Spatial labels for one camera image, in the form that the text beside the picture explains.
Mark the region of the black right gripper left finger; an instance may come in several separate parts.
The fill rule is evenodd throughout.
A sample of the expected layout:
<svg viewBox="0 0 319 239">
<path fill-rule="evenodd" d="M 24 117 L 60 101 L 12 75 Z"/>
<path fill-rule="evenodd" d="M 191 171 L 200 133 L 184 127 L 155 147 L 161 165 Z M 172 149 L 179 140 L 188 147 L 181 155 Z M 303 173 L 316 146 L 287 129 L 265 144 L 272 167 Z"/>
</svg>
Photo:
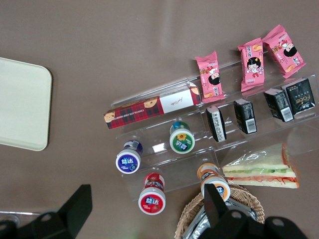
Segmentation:
<svg viewBox="0 0 319 239">
<path fill-rule="evenodd" d="M 91 185 L 81 185 L 56 212 L 47 212 L 17 230 L 18 239 L 74 239 L 92 212 Z"/>
</svg>

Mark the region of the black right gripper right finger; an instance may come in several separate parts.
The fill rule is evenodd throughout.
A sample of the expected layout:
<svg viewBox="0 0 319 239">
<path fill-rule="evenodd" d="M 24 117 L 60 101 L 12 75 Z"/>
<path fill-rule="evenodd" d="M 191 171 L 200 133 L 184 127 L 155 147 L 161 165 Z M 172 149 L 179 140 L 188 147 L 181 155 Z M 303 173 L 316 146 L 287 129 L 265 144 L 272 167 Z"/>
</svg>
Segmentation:
<svg viewBox="0 0 319 239">
<path fill-rule="evenodd" d="M 264 239 L 264 225 L 239 210 L 229 210 L 213 184 L 204 186 L 204 209 L 210 228 L 203 239 Z"/>
</svg>

